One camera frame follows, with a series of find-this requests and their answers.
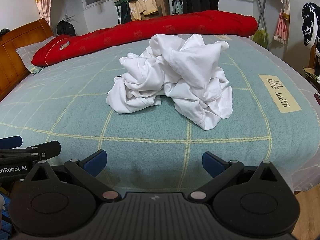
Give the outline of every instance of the wooden floor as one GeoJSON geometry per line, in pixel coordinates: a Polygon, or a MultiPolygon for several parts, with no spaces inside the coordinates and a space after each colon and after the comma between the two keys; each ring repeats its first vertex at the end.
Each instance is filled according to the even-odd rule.
{"type": "Polygon", "coordinates": [[[293,231],[298,240],[315,240],[320,236],[320,184],[296,195],[300,217],[293,231]]]}

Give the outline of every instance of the wooden headboard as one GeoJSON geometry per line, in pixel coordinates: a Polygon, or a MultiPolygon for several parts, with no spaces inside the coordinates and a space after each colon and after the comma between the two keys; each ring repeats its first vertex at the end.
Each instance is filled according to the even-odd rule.
{"type": "Polygon", "coordinates": [[[51,36],[53,33],[48,23],[40,19],[0,37],[0,101],[30,74],[15,50],[51,36]]]}

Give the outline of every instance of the metal screw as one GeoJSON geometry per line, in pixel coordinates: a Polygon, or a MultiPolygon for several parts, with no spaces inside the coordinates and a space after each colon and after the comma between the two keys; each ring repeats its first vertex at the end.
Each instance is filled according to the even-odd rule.
{"type": "Polygon", "coordinates": [[[207,194],[202,192],[202,191],[194,191],[190,194],[190,196],[193,198],[193,199],[204,199],[206,198],[207,194]]]}
{"type": "Polygon", "coordinates": [[[115,199],[119,196],[118,192],[115,192],[115,191],[106,191],[102,194],[102,196],[106,199],[115,199]]]}

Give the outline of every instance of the crumpled white cloth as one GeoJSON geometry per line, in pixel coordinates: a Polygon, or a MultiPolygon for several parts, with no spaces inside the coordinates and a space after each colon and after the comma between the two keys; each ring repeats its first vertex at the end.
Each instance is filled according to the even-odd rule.
{"type": "Polygon", "coordinates": [[[176,110],[204,130],[232,114],[232,89],[218,67],[225,41],[205,45],[199,34],[186,41],[157,34],[140,55],[119,59],[128,72],[114,78],[107,103],[118,113],[132,113],[160,105],[160,95],[171,97],[176,110]]]}

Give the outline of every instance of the yellow grid lines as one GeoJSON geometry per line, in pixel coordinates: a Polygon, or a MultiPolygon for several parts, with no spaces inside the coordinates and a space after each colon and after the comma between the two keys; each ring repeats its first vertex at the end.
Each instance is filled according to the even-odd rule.
{"type": "Polygon", "coordinates": [[[264,118],[264,121],[266,123],[266,126],[267,126],[267,132],[268,132],[268,137],[269,137],[269,148],[268,148],[268,152],[267,152],[267,155],[265,157],[265,160],[267,160],[270,155],[271,155],[271,149],[272,149],[272,136],[271,136],[271,130],[270,130],[270,125],[269,125],[269,121],[268,121],[268,118],[266,116],[266,114],[264,113],[263,109],[262,109],[262,106],[258,100],[258,98],[256,97],[255,93],[253,92],[252,88],[251,88],[251,85],[249,83],[249,81],[247,80],[246,76],[244,75],[242,69],[237,65],[237,63],[233,60],[233,58],[225,52],[225,54],[227,54],[227,56],[232,60],[232,62],[235,64],[235,66],[237,67],[237,69],[240,71],[242,77],[244,78],[244,81],[246,82],[248,88],[250,89],[250,92],[254,98],[254,100],[256,101],[257,105],[258,105],[258,108],[260,109],[261,113],[262,113],[262,116],[264,118]]]}
{"type": "Polygon", "coordinates": [[[234,88],[234,87],[232,87],[232,89],[237,89],[237,90],[248,90],[248,91],[250,91],[250,89],[249,89],[249,88],[234,88]]]}
{"type": "Polygon", "coordinates": [[[312,93],[313,94],[313,92],[311,92],[311,91],[309,91],[309,90],[306,90],[306,89],[302,89],[302,88],[298,88],[300,91],[305,91],[305,92],[309,92],[309,93],[312,93]]]}
{"type": "MultiPolygon", "coordinates": [[[[108,62],[100,71],[102,71],[106,66],[108,66],[110,62],[108,62]]],[[[84,87],[77,93],[77,95],[79,95],[79,94],[87,87],[87,85],[90,84],[90,82],[100,73],[100,71],[97,72],[97,73],[84,85],[84,87]]],[[[62,114],[58,117],[57,121],[56,121],[55,124],[52,126],[52,128],[51,128],[51,130],[50,130],[50,133],[48,134],[47,139],[46,139],[45,142],[48,142],[48,141],[49,141],[50,134],[53,132],[54,128],[55,128],[55,127],[57,126],[57,124],[60,122],[60,120],[61,120],[61,118],[63,117],[63,115],[64,115],[65,112],[69,109],[69,107],[71,106],[71,104],[76,100],[76,98],[77,98],[77,97],[74,97],[74,98],[70,101],[70,103],[67,105],[67,107],[63,110],[62,114]]]]}
{"type": "Polygon", "coordinates": [[[27,122],[24,124],[24,127],[26,127],[27,123],[28,123],[28,122],[31,120],[31,118],[36,114],[36,112],[40,109],[40,107],[43,106],[43,104],[44,104],[46,101],[50,100],[51,97],[52,97],[63,85],[65,85],[65,84],[70,80],[70,78],[67,79],[60,87],[58,87],[58,88],[55,90],[55,92],[53,92],[47,99],[45,99],[45,100],[38,106],[38,108],[33,112],[33,114],[29,117],[29,119],[27,120],[27,122]]]}
{"type": "MultiPolygon", "coordinates": [[[[263,56],[265,56],[266,58],[268,58],[266,55],[264,55],[261,51],[257,50],[258,52],[260,52],[260,54],[262,54],[263,56]]],[[[307,99],[307,97],[304,95],[304,93],[302,93],[301,90],[303,89],[299,89],[297,84],[295,82],[293,82],[293,80],[291,79],[291,77],[282,69],[280,68],[276,63],[274,63],[279,69],[281,69],[281,71],[291,80],[291,82],[295,85],[295,87],[300,91],[300,93],[303,95],[303,97],[306,99],[306,101],[309,103],[309,105],[311,106],[311,108],[313,109],[313,112],[315,113],[316,117],[317,117],[317,120],[318,120],[318,125],[319,125],[319,128],[320,128],[320,119],[319,119],[319,116],[316,112],[316,110],[314,109],[314,107],[312,106],[312,104],[309,102],[309,100],[307,99]]],[[[315,154],[317,154],[318,150],[320,148],[320,138],[319,138],[319,143],[318,143],[318,149],[316,150],[315,154]]]]}
{"type": "MultiPolygon", "coordinates": [[[[41,91],[42,91],[42,88],[38,91],[38,93],[35,95],[35,97],[36,97],[41,91]]],[[[17,113],[16,116],[11,120],[11,123],[10,123],[10,124],[12,124],[12,122],[16,119],[16,117],[21,113],[21,111],[22,111],[26,106],[27,106],[27,105],[24,105],[24,106],[20,109],[19,113],[17,113]]],[[[9,129],[9,126],[7,127],[7,129],[6,129],[5,132],[4,132],[4,138],[6,137],[5,135],[7,134],[8,129],[9,129]]]]}
{"type": "Polygon", "coordinates": [[[219,63],[219,64],[224,64],[224,65],[232,65],[232,66],[235,66],[235,64],[233,64],[233,63],[223,63],[223,62],[221,62],[221,63],[219,63]]]}
{"type": "MultiPolygon", "coordinates": [[[[6,125],[16,129],[30,130],[34,132],[50,134],[49,131],[34,129],[31,127],[15,126],[7,123],[0,122],[2,125],[6,125]]],[[[57,137],[68,137],[76,139],[86,139],[86,140],[97,140],[101,139],[101,136],[90,136],[90,135],[76,135],[76,134],[65,134],[65,133],[56,133],[51,132],[51,135],[57,137]]],[[[249,142],[249,141],[263,141],[269,140],[268,136],[257,136],[257,137],[244,137],[244,138],[211,138],[211,139],[189,139],[190,144],[199,144],[199,143],[229,143],[229,142],[249,142]]],[[[138,143],[156,143],[156,144],[186,144],[188,140],[186,139],[150,139],[150,138],[120,138],[120,137],[102,137],[103,141],[120,141],[120,142],[138,142],[138,143]]]]}
{"type": "MultiPolygon", "coordinates": [[[[121,70],[121,69],[125,69],[125,68],[115,68],[115,69],[106,69],[106,70],[102,70],[102,71],[98,71],[97,73],[101,73],[101,72],[107,72],[107,71],[114,71],[114,70],[121,70]]],[[[63,78],[63,79],[58,79],[58,80],[51,80],[50,83],[55,83],[55,82],[59,82],[59,81],[64,81],[64,80],[68,80],[68,79],[73,79],[73,78],[79,78],[79,77],[85,77],[85,76],[89,76],[89,75],[92,75],[93,73],[87,73],[85,75],[81,75],[81,76],[73,76],[71,78],[63,78]]],[[[43,84],[38,84],[38,85],[35,85],[35,86],[29,86],[29,87],[26,87],[26,88],[35,88],[35,87],[39,87],[39,86],[45,86],[47,85],[47,83],[43,83],[43,84]]]]}
{"type": "Polygon", "coordinates": [[[46,99],[40,99],[40,100],[35,100],[35,101],[29,101],[29,102],[9,103],[9,104],[6,104],[6,105],[1,105],[1,106],[9,106],[9,105],[12,105],[12,104],[30,104],[30,103],[34,103],[34,102],[41,102],[41,101],[52,100],[52,99],[71,98],[71,97],[102,96],[102,95],[106,95],[107,93],[108,93],[108,92],[105,92],[105,93],[81,94],[81,95],[68,95],[68,96],[63,96],[63,97],[46,98],[46,99]]]}
{"type": "Polygon", "coordinates": [[[311,169],[311,168],[314,168],[314,167],[320,167],[320,164],[315,164],[315,165],[310,166],[310,167],[307,167],[307,168],[299,169],[299,170],[297,170],[296,172],[298,172],[298,171],[305,171],[305,170],[308,170],[308,169],[311,169]]]}
{"type": "MultiPolygon", "coordinates": [[[[102,149],[103,136],[104,136],[104,134],[105,134],[105,132],[106,132],[106,129],[107,129],[107,127],[108,127],[108,124],[109,124],[109,122],[110,122],[110,119],[111,119],[111,116],[112,116],[113,112],[114,112],[113,109],[111,109],[111,111],[109,112],[109,114],[108,114],[108,116],[107,116],[106,122],[105,122],[105,124],[104,124],[104,126],[103,126],[102,132],[101,132],[101,134],[100,134],[99,142],[98,142],[98,150],[101,150],[101,149],[102,149]]],[[[109,186],[110,186],[111,188],[113,188],[113,187],[114,187],[114,186],[113,186],[113,183],[112,183],[110,177],[108,176],[106,170],[103,169],[102,172],[103,172],[103,174],[105,175],[105,177],[106,177],[106,179],[107,179],[107,181],[108,181],[109,186]]]]}
{"type": "Polygon", "coordinates": [[[186,141],[186,148],[184,151],[183,168],[182,168],[181,177],[177,187],[177,192],[181,191],[182,183],[188,169],[188,162],[190,158],[190,147],[191,147],[191,127],[192,127],[191,122],[188,119],[187,120],[187,141],[186,141]]]}
{"type": "MultiPolygon", "coordinates": [[[[28,91],[26,91],[26,93],[25,93],[22,97],[19,98],[18,102],[19,102],[27,93],[28,93],[28,91]]],[[[13,106],[8,110],[8,112],[4,115],[4,117],[3,117],[2,120],[1,120],[1,122],[5,119],[5,117],[7,116],[7,114],[9,114],[10,110],[13,109],[13,108],[16,106],[16,104],[18,104],[18,102],[13,103],[14,105],[13,105],[13,106]]]]}

